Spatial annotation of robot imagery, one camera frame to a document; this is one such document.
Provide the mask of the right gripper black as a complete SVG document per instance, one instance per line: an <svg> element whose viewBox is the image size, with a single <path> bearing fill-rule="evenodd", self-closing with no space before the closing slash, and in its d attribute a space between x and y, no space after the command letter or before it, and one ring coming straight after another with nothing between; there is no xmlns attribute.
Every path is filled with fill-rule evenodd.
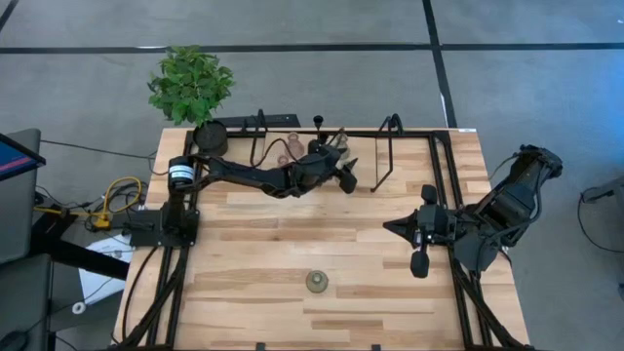
<svg viewBox="0 0 624 351"><path fill-rule="evenodd" d="M424 204L405 217L385 221L386 230L394 233L410 244L415 251L410 259L410 271L416 278L426 278L429 272L430 258L427 248L431 245L450 246L454 241L454 219L449 211L438 204L437 188L425 184L421 189ZM415 231L408 227L415 222Z"/></svg>

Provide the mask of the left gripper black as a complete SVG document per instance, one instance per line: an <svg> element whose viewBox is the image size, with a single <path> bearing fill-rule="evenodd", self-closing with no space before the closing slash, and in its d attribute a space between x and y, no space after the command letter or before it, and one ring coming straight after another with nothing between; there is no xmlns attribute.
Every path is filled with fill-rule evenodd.
<svg viewBox="0 0 624 351"><path fill-rule="evenodd" d="M317 139L308 142L308 153L297 161L297 186L304 192L320 187L331 178L338 179L339 188L346 194L355 191L358 180L353 169L358 157L340 159L339 151Z"/></svg>

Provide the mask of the green ribbed glass candle holder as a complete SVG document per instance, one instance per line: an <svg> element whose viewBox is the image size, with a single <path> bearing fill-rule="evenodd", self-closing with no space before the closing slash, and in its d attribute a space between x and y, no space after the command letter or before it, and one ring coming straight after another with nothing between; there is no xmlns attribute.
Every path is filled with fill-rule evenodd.
<svg viewBox="0 0 624 351"><path fill-rule="evenodd" d="M312 270L306 276L305 285L312 293L323 293L328 288L329 278L321 270Z"/></svg>
<svg viewBox="0 0 624 351"><path fill-rule="evenodd" d="M338 132L331 140L331 145L340 153L340 159L346 160L350 156L350 148L348 146L348 136L344 131Z"/></svg>

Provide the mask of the black power strip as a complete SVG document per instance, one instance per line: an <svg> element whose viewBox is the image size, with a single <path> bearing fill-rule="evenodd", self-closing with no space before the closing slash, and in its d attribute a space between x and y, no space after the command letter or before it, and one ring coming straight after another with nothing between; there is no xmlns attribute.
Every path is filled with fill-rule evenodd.
<svg viewBox="0 0 624 351"><path fill-rule="evenodd" d="M243 120L250 116L222 117L216 118L216 120L222 123L226 128L241 129ZM296 114L265 114L264 124L268 129L301 127Z"/></svg>

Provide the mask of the green plant in black pot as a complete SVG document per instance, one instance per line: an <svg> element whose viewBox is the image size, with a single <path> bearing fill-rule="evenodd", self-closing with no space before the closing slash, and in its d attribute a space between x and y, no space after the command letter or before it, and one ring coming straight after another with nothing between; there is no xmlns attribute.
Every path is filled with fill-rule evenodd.
<svg viewBox="0 0 624 351"><path fill-rule="evenodd" d="M231 97L233 71L217 56L200 52L197 46L169 48L158 67L160 73L152 73L147 82L148 103L177 126L192 124L192 139L200 152L224 155L228 150L227 131L215 114Z"/></svg>

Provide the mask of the white paper sheet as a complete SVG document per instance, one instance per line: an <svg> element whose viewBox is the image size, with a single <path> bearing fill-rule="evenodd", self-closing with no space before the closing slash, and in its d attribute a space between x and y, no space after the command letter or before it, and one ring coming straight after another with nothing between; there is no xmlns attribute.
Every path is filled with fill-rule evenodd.
<svg viewBox="0 0 624 351"><path fill-rule="evenodd" d="M90 244L87 250L105 254L112 258L129 263L133 257L134 248L130 246L130 237L116 235ZM79 269L81 288L86 305L94 304L110 295L121 292L125 288L124 279L116 279L98 273Z"/></svg>

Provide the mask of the black metal stand leg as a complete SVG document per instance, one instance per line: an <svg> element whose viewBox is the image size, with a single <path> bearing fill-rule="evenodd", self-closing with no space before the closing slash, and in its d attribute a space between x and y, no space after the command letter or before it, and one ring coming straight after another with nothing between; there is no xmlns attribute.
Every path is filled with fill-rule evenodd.
<svg viewBox="0 0 624 351"><path fill-rule="evenodd" d="M110 278L125 280L130 264L64 241L62 235L78 218L77 214L61 209L35 211L30 235L29 254L47 254L53 262L82 268Z"/></svg>

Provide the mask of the monitor with blue screen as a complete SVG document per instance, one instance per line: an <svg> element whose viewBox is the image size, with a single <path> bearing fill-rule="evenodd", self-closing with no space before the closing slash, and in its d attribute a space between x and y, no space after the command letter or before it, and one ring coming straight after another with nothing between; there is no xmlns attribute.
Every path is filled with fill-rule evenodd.
<svg viewBox="0 0 624 351"><path fill-rule="evenodd" d="M19 176L47 164L44 157L0 134L0 181Z"/></svg>

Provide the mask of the grey cabinet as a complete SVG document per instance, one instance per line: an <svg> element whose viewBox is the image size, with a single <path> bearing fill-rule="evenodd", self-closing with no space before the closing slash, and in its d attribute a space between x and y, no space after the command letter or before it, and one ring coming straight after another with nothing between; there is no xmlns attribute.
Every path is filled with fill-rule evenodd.
<svg viewBox="0 0 624 351"><path fill-rule="evenodd" d="M26 129L5 135L39 154L41 132ZM28 254L37 169L0 181L0 264Z"/></svg>

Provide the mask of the black computer mouse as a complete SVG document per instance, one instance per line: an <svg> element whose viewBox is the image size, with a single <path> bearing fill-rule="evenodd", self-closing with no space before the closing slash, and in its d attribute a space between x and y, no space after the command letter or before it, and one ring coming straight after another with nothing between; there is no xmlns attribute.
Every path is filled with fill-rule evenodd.
<svg viewBox="0 0 624 351"><path fill-rule="evenodd" d="M24 351L27 344L25 331L10 331L0 339L0 351Z"/></svg>

